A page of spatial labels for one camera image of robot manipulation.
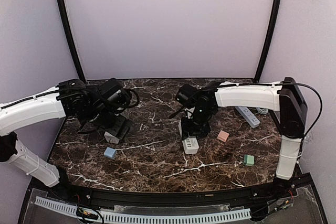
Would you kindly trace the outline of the black front rail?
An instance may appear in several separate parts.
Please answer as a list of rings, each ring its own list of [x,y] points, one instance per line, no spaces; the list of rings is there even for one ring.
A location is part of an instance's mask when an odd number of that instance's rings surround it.
[[[113,209],[116,205],[137,207],[198,207],[229,204],[231,207],[256,207],[270,200],[289,197],[286,189],[275,183],[236,189],[198,193],[134,193],[70,185],[70,202],[94,209]]]

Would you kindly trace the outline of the left black frame post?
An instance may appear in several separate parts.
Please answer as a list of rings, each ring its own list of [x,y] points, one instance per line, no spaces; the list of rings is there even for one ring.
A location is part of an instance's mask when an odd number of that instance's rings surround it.
[[[60,14],[61,23],[62,23],[62,27],[63,27],[63,30],[64,30],[65,38],[66,38],[66,41],[67,41],[67,44],[68,44],[71,59],[72,59],[73,65],[75,67],[77,76],[81,81],[86,82],[87,80],[85,78],[85,74],[84,74],[83,68],[81,66],[79,55],[78,55],[77,48],[76,48],[76,45],[75,45],[75,41],[74,41],[74,38],[73,38],[73,35],[72,35],[72,30],[71,30],[71,27],[70,27],[70,22],[69,22],[67,10],[66,10],[65,0],[57,0],[57,5],[58,5],[58,9],[59,9],[59,14]]]

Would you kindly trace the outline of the white cube socket adapter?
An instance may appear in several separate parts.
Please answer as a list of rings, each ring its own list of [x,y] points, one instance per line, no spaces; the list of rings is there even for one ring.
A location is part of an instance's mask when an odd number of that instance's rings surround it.
[[[111,143],[111,144],[118,144],[120,142],[120,139],[117,138],[116,136],[108,133],[108,132],[105,132],[104,133],[104,138],[106,139],[106,141],[108,143]]]

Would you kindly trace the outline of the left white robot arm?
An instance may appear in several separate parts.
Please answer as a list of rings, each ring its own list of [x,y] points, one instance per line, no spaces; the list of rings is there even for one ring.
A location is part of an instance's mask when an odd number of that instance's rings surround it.
[[[103,84],[86,85],[79,79],[61,82],[48,90],[29,97],[1,104],[1,162],[13,164],[26,175],[53,188],[63,201],[74,197],[68,185],[67,172],[30,151],[18,138],[16,130],[52,119],[75,118],[80,123],[78,134],[88,123],[104,130],[113,139],[122,140],[132,121],[122,115],[136,107],[139,95],[111,78]]]

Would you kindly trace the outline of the green plug charger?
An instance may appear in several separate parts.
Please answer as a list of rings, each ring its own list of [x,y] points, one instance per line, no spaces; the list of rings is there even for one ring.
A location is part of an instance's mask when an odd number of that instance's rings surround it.
[[[244,166],[254,166],[254,164],[255,164],[255,157],[252,155],[245,154],[243,165]]]

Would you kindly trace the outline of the right black frame post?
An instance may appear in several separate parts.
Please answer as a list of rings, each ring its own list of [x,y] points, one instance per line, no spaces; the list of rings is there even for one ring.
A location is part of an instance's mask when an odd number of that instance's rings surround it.
[[[259,82],[266,64],[266,60],[268,57],[269,49],[272,42],[272,37],[275,31],[275,25],[278,17],[279,7],[280,7],[281,0],[273,0],[272,2],[272,8],[269,18],[269,23],[265,35],[265,40],[263,44],[263,48],[260,54],[258,66],[256,69],[256,73],[254,76],[254,82]]]

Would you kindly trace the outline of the white power strip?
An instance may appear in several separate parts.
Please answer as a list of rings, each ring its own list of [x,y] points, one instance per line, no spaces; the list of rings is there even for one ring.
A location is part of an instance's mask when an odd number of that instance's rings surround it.
[[[183,120],[180,121],[178,126],[184,153],[187,155],[197,154],[199,150],[199,144],[195,134],[192,132],[192,128],[190,128],[188,123]]]

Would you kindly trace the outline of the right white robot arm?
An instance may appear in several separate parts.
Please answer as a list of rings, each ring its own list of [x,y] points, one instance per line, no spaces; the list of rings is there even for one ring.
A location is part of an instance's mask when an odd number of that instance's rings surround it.
[[[178,125],[180,136],[182,141],[194,141],[210,133],[209,121],[219,108],[243,106],[278,112],[280,117],[274,118],[274,121],[281,135],[275,174],[279,180],[268,187],[269,197],[278,200],[288,191],[285,180],[293,176],[303,142],[311,131],[306,127],[308,105],[300,91],[301,87],[310,89],[321,98],[316,89],[297,83],[291,77],[271,83],[217,82],[200,89],[185,84],[175,97],[181,107],[170,117],[184,112],[185,116]]]

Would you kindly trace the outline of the small circuit board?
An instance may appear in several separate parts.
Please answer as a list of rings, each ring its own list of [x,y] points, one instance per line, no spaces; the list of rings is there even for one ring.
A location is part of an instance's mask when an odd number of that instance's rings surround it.
[[[94,220],[97,220],[99,217],[97,214],[94,214],[93,212],[90,212],[80,207],[77,208],[76,215],[77,217],[80,217],[80,218],[85,218],[85,219],[88,218],[88,219],[94,219]]]

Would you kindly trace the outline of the pink plug charger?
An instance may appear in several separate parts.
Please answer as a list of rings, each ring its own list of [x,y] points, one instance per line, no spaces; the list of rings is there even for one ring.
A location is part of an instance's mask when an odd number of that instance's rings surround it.
[[[222,131],[222,130],[219,132],[217,136],[217,139],[222,142],[226,142],[228,138],[229,138],[229,133]]]

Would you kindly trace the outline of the grey blue power strip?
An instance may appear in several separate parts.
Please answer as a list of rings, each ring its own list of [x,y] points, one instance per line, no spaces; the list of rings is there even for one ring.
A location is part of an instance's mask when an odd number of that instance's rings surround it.
[[[235,109],[253,129],[255,129],[256,127],[260,125],[260,121],[257,119],[257,117],[251,112],[251,110],[248,107],[236,106]]]

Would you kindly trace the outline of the blue plug charger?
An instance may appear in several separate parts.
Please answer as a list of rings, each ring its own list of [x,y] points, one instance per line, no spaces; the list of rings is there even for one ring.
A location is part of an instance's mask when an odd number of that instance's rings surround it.
[[[116,154],[116,150],[114,148],[107,147],[104,151],[104,157],[109,159],[114,159]]]

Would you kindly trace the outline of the black frame post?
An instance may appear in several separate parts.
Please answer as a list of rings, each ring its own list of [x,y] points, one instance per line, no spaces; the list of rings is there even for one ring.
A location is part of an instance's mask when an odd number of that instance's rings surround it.
[[[57,5],[58,5],[58,9],[59,9],[59,14],[60,14],[61,23],[62,23],[62,27],[63,27],[63,30],[64,30],[65,38],[66,38],[66,41],[67,41],[67,44],[68,44],[71,59],[72,59],[73,65],[75,67],[77,76],[81,81],[86,82],[87,80],[85,78],[85,74],[84,74],[83,68],[81,66],[79,55],[78,55],[77,48],[76,48],[76,45],[75,45],[75,41],[74,41],[74,38],[73,38],[73,35],[72,35],[72,30],[71,30],[71,27],[70,27],[70,22],[69,22],[67,10],[66,10],[65,0],[57,0]]]
[[[272,37],[275,31],[275,25],[278,17],[279,7],[280,7],[281,0],[273,0],[272,2],[272,8],[269,18],[269,23],[265,35],[265,40],[263,44],[263,48],[260,54],[258,66],[256,69],[256,73],[254,76],[254,82],[259,82],[266,64],[266,60],[268,57],[269,49],[272,42]]]

